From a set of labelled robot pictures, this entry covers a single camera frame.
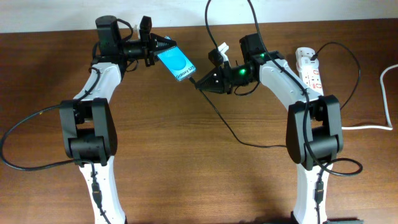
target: robotic arm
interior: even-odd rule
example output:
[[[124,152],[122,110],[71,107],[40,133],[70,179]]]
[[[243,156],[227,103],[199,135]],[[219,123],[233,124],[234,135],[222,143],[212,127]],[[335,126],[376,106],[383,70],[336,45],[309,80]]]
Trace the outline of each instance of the robotic arm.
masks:
[[[327,221],[324,197],[329,173],[326,172],[319,178],[321,167],[314,163],[304,144],[303,116],[306,97],[297,83],[282,72],[270,57],[289,73],[294,74],[287,61],[277,51],[265,54],[259,38],[258,34],[251,34],[239,41],[244,65],[237,67],[230,66],[225,55],[228,49],[225,43],[211,51],[209,59],[215,68],[196,82],[195,87],[213,93],[230,94],[235,86],[258,81],[278,97],[288,110],[286,145],[290,158],[297,164],[297,201],[291,219],[293,223],[299,224],[324,223]],[[298,76],[294,75],[293,78],[302,86],[306,86]],[[322,164],[327,164],[336,159],[337,153],[343,148],[339,102],[333,95],[322,96],[311,88],[307,88],[307,93],[310,100],[309,118],[323,121],[320,127],[312,128],[311,119],[307,119],[308,141],[316,158]]]
[[[127,62],[138,63],[142,59],[149,67],[157,61],[157,54],[177,43],[151,34],[152,22],[147,16],[141,20],[139,40],[130,40],[133,32],[130,24],[114,16],[99,17],[95,22],[99,42],[93,49],[91,67],[94,69],[74,100],[85,95],[93,85],[95,87],[79,103],[64,103],[60,108],[63,141],[69,158],[94,162],[95,174],[92,174],[90,164],[78,162],[77,165],[90,192],[95,223],[124,224],[127,219],[118,199],[113,172],[118,139],[108,104],[128,68]],[[130,28],[129,36],[121,38],[118,22]],[[95,55],[98,46],[101,54]],[[79,129],[77,125],[85,122],[94,122],[94,128]],[[93,182],[93,175],[96,176],[96,183]]]

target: wooden surface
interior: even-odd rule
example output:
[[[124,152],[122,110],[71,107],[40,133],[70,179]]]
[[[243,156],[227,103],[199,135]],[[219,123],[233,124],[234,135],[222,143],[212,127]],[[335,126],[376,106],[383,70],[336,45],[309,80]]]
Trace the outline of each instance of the wooden surface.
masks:
[[[249,26],[211,28],[242,63],[239,39]],[[261,24],[269,50],[279,50],[295,70],[297,47],[346,44],[363,79],[342,111],[345,126],[385,123],[380,73],[398,63],[398,20]],[[153,29],[169,35],[196,65],[196,79],[213,66],[205,27]],[[85,84],[95,30],[0,35],[1,132],[33,111],[73,98]],[[320,55],[325,94],[347,99],[357,77],[351,57],[330,46]],[[390,116],[398,128],[398,70],[385,77]],[[287,112],[265,87],[247,97],[208,94],[237,135],[247,142],[283,144]],[[114,173],[129,223],[237,223],[288,217],[296,199],[296,168],[286,149],[239,144],[189,81],[176,82],[158,63],[127,73],[111,111],[119,147]],[[330,177],[329,218],[366,223],[398,222],[398,132],[344,131],[340,157],[363,163],[352,178]],[[21,166],[67,159],[57,111],[21,126],[7,140],[5,156]],[[335,170],[353,170],[350,164]],[[93,223],[87,186],[67,165],[21,172],[0,165],[0,223]]]

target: white arm segment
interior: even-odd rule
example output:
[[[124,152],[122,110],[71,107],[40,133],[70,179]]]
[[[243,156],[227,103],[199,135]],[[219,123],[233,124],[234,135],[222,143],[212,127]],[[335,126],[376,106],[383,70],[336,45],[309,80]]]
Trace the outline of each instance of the white arm segment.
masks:
[[[119,66],[110,62],[98,63],[93,67],[99,69],[101,76],[94,90],[82,101],[90,101],[94,98],[106,98],[108,103],[111,101],[111,97],[114,89],[120,84],[122,76],[120,74]],[[91,71],[91,75],[88,78],[86,85],[83,87],[81,92],[77,94],[73,99],[77,99],[85,94],[85,91],[89,90],[93,86],[97,79],[97,72]]]
[[[290,69],[286,60],[275,59],[275,61],[292,74],[302,86],[306,86]],[[306,102],[305,96],[297,84],[284,72],[281,73],[280,69],[272,61],[268,61],[264,65],[260,66],[260,82],[268,87],[275,96],[278,97],[286,109],[289,108],[289,105],[292,105],[297,101]],[[319,93],[310,88],[307,89],[307,92],[310,97],[310,101],[317,100],[320,96]]]
[[[318,224],[318,214],[315,208],[315,188],[318,181],[318,174],[321,168],[314,166],[311,171],[306,170],[301,164],[297,164],[297,201],[293,210],[293,215],[298,223]],[[324,172],[323,181],[323,201],[319,204],[321,223],[328,218],[325,211],[326,188],[328,186],[329,173]]]
[[[276,62],[292,74],[302,86],[306,86],[304,82],[301,81],[301,79],[299,79],[299,77],[290,69],[286,60],[276,59]],[[289,109],[289,105],[292,105],[297,101],[306,102],[305,96],[303,96],[302,91],[297,84],[284,72],[281,73],[280,69],[272,61],[268,61],[264,65],[260,66],[260,82],[268,87],[275,96],[278,97],[278,100],[282,102],[287,110]],[[307,92],[310,97],[310,101],[317,100],[321,95],[311,88],[307,88]],[[319,171],[319,166],[314,166],[311,171],[308,171],[303,167],[303,165],[297,164],[297,201],[293,214],[299,224],[317,224],[318,222],[317,211],[315,210],[315,183],[318,180]],[[325,198],[328,177],[329,173],[324,172],[322,176],[324,199],[320,203],[321,223],[327,219],[325,212]]]
[[[118,191],[116,190],[116,183],[114,181],[113,174],[113,160],[114,156],[108,159],[108,165],[101,166],[100,163],[94,164],[95,171],[97,174],[97,182],[102,192],[102,208],[112,224],[125,224],[126,215],[120,206]],[[91,165],[85,164],[84,167],[80,167],[80,172],[85,177],[88,191],[90,193],[91,204],[93,205],[95,224],[106,224],[104,217],[101,216],[100,210],[93,200],[93,190],[91,184],[93,179],[91,178]]]

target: wooden table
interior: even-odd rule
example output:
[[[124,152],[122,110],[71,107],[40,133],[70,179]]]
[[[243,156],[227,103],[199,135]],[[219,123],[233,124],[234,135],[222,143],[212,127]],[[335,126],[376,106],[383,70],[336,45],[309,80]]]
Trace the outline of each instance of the wooden table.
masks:
[[[269,50],[279,50],[295,70],[297,47],[318,49],[330,40],[346,44],[363,79],[342,111],[345,126],[385,123],[380,73],[398,63],[398,19],[261,24]],[[231,63],[242,63],[239,39],[254,25],[211,27],[229,45]],[[169,35],[198,68],[213,66],[205,27],[155,28]],[[95,30],[0,35],[1,132],[33,111],[73,98],[89,74]],[[325,94],[345,101],[357,68],[337,46],[320,54]],[[385,77],[390,116],[398,127],[398,70]],[[208,96],[246,142],[283,144],[287,112],[265,87],[250,96]],[[158,63],[127,73],[110,104],[119,147],[114,165],[118,194],[129,223],[237,223],[288,217],[296,199],[296,168],[286,149],[239,144],[192,84],[176,82]],[[398,222],[398,132],[344,131],[340,157],[363,163],[352,178],[330,177],[329,218],[366,223]],[[21,166],[67,159],[58,111],[21,126],[5,145]],[[351,164],[335,170],[349,171]],[[77,166],[21,172],[0,165],[0,223],[93,223],[87,186]]]

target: white cable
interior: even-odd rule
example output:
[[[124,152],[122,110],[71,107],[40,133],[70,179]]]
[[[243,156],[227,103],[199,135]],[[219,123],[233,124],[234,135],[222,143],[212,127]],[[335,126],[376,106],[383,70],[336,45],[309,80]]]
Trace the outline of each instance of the white cable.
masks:
[[[384,102],[384,111],[386,112],[386,119],[387,119],[387,125],[388,126],[380,126],[380,125],[364,125],[364,126],[356,126],[356,127],[343,127],[343,130],[358,130],[358,129],[368,129],[368,128],[377,128],[377,129],[384,129],[391,131],[392,130],[392,124],[390,120],[390,114],[388,113],[388,106],[387,106],[387,97],[386,97],[386,89],[384,88],[384,82],[383,82],[383,77],[384,75],[393,68],[397,68],[398,65],[393,65],[388,68],[386,68],[380,76],[380,86],[381,86],[381,92],[383,94],[383,102]]]

